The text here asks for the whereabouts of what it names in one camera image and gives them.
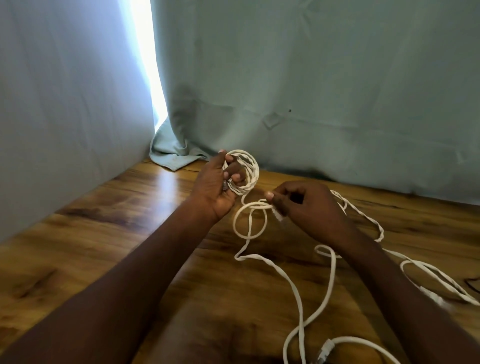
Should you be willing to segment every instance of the white cord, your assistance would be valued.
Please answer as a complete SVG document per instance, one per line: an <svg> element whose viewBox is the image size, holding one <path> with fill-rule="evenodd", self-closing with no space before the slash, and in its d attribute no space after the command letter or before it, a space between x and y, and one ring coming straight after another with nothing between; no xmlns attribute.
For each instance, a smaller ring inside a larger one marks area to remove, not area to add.
<svg viewBox="0 0 480 364"><path fill-rule="evenodd" d="M266 211L268 209L272 209L272 211L274 212L274 215L278 219L280 219L281 215L274 209L274 207L272 205L268 204L265 199L260 199L259 201L254 201L254 202L250 202L250 203L247 203L247 204L245 203L245 196L248 194L249 191L251 191L254 188L255 184L258 181L258 177L259 177L259 173L260 173L260 170L258 168L258 164L257 164L255 158L253 158L249 153L247 153L243 150L237 150L236 149L236 150L232 150L231 152L228 152L227 154L236 156L237 161L245 168L245 171L246 171L246 178L245 178L246 179L246 184L245 184L245 186L237 186L231 179L228 180L227 183L226 183L227 186L233 192L235 192L238 195L242 195L241 203L242 203L243 206L237 211L237 213L235 214L235 217L233 218L233 231L235 232L235 234L237 234L242 239L245 239L246 241L245 241L245 245L238 251L238 253L235 254L235 259L238 260L238 261L242 261L242 260L245 260L245 259L263 260L269 266L273 267L283 278L285 278L290 283L290 286L292 288L293 295L295 296L295 300L297 301L297 306L298 306L298 310L299 310L299 325L296 328L294 328L290 332L290 334L287 336L287 338L285 339L285 343L283 345L283 362L284 362L284 364L288 364L287 348L288 348L288 345L290 344L290 341L292 340L292 338L295 337L295 335L298 333L301 362L302 362L302 364L306 364L304 328L308 324L310 324L314 319L316 319L318 317L318 315L320 315L322 313L322 311L325 309L325 307L327 306L328 301L330 299L330 296L332 294L333 284L334 284L334 280L335 280L336 260L341 259L341 256L336 255L335 252L333 251L333 249L330 248L329 246L317 245L315 247L315 252L317 254L320 254L320 255L327 256L327 257L331 258L330 279L329 279L329 282L328 282L327 292L325 294L324 300L322 301L321 305L318 307L318 309L312 315L310 315L310 317L308 317L305 321L303 321L303 306L302 306L300 294L297 290L297 287L292 282L292 280L288 277L288 275L284 272L284 270L282 268L280 268L279 266L275 265L275 263L272 262L270 259L264 258L261 255L258 255L258 254L240 255L247 249L248 244L250 243L250 240L258 238L265 231L266 226L267 226L267 221L268 221ZM225 169L226 167L227 167L227 163L225 162L223 168ZM339 206L345 214L346 214L345 210L347 209L348 206L350 206L359 215L365 217L370 222L375 224L378 227L378 230L380 232L379 237L377 239L375 239L375 241L379 243L383 240L384 230L383 230L382 226L376 220L368 217L363 212L358 210L352 203L350 203L346 198L344 198L338 192L333 191L333 190L330 190L330 192L336 198L343 201L343 205L341 205L339 203ZM242 235L237 231L236 224L237 224L237 219L238 219L238 216L240 215L240 213L242 213L242 211L247 209L247 208L250 209L249 216L248 216L248 233L247 233L247 235ZM265 216L265 223L258 233L256 233L255 235L252 235L252 214L255 210L262 210L263 211L264 216ZM329 252L328 253L321 252L321 251L319 251L320 248L328 250ZM408 264L408 263L412 263L415 266L417 266L418 268L420 268L421 270L423 270L424 272L426 272L432 278L437 279L450 292L453 292L453 293L457 294L460 298L462 298L463 300L465 300L465 301L467 301L471 304L474 304L476 306L480 306L480 303L474 297L470 296L458 283L456 283L452 278L450 278L448 275L446 275L444 272L442 272L438 268L436 268L436 267L434 267L430 264L423 263L423 262L418 261L418 260L410 259L406 255L403 255L401 253L397 253L397 252L386 250L386 249L384 249L384 250L386 252L389 252L392 255L395 255L397 257L405 259L400 264L400 269L402 270L402 272L404 274L405 274L404 265ZM435 274L433 271L438 273L442 278L444 278L449 283L440 279L440 277L438 277L437 274ZM449 304L446 303L443 300L443 298L441 298L438 294L436 294L436 293L434 293L434 292L432 292L432 291L430 291L430 290L428 290L424 287L420 287L420 286L417 286L417 287L424 294L426 294L427 296L432 298L435 302L437 302L440 306L442 306L444 308L449 307ZM370 346L371 348L374 348L375 350L383 353L393 363L400 364L400 362L392 354L390 354L388 351L386 351L384 348L378 346L377 344L375 344L371 341L361 339L361 338L352 337L352 336L343 336L343 337L335 338L335 339L332 339L332 340L330 340L330 339L327 340L325 342L325 344L323 345L322 350L321 350L319 356L317 357L315 364L323 364L325 362L327 356L329 355L330 351L334 348L334 346L336 344L346 343L346 342L357 343L357 344L363 344L363 345Z"/></svg>

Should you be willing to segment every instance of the person's right arm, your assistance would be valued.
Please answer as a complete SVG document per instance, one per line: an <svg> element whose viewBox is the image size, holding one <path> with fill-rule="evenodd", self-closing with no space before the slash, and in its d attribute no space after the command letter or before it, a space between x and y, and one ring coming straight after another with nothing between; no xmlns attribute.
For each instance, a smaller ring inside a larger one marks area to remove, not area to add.
<svg viewBox="0 0 480 364"><path fill-rule="evenodd" d="M302 195L303 202L293 202L292 194ZM266 198L358 272L412 364L480 363L475 339L418 290L378 243L355 227L327 186L317 181L285 182Z"/></svg>

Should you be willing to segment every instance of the wooden table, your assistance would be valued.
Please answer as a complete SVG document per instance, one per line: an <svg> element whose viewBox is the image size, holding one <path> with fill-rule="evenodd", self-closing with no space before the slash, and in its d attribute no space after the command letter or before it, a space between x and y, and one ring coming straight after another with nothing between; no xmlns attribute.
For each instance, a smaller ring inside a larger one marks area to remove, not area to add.
<svg viewBox="0 0 480 364"><path fill-rule="evenodd" d="M146 160L1 245L0 348L141 243L190 193L202 165L196 162L173 173ZM298 178L261 171L248 199L292 179ZM479 207L327 184L380 222L386 248L434 264L462 285L463 279L480 276ZM244 244L232 231L234 211L210 231L173 280L135 363L197 363L198 358L282 363L284 339L298 323L296 303L288 283L271 267L233 259ZM239 229L246 228L246 216ZM254 216L255 230L263 214ZM376 236L368 221L351 217ZM315 254L314 246L290 221L271 218L248 250L271 258L289 274L306 316L322 301L330 272L330 260ZM408 273L450 298L455 320L480 339L480 308L459 301L414 267L408 266ZM357 274L340 261L330 303L306 329L307 358L313 359L327 338L343 335L377 342L408 362ZM289 353L290 362L299 363L298 341ZM353 344L336 348L329 361L387 362L374 350Z"/></svg>

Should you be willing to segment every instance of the person's left hand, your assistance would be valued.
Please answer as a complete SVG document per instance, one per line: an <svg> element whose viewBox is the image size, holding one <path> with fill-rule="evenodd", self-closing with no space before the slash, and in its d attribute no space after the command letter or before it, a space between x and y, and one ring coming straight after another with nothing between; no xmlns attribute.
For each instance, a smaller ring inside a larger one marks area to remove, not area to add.
<svg viewBox="0 0 480 364"><path fill-rule="evenodd" d="M228 167L222 170L223 163ZM215 222L220 221L235 204L237 195L230 189L223 191L223 181L232 179L236 185L245 184L245 169L237 162L236 157L227 155L225 150L210 158L195 180L191 198L207 208Z"/></svg>

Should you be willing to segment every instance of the person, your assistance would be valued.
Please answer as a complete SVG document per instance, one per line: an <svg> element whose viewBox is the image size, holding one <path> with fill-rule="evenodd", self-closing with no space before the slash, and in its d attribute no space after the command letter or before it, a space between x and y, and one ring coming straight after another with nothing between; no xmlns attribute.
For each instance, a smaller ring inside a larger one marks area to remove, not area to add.
<svg viewBox="0 0 480 364"><path fill-rule="evenodd" d="M223 171L225 160L229 165ZM175 274L234 206L236 195L222 190L229 178L243 184L244 171L222 150L200 171L190 196L150 237L8 347L0 364L129 363ZM293 202L291 194L302 195L302 203ZM480 363L475 339L355 227L325 185L285 182L266 198L358 272L412 363Z"/></svg>

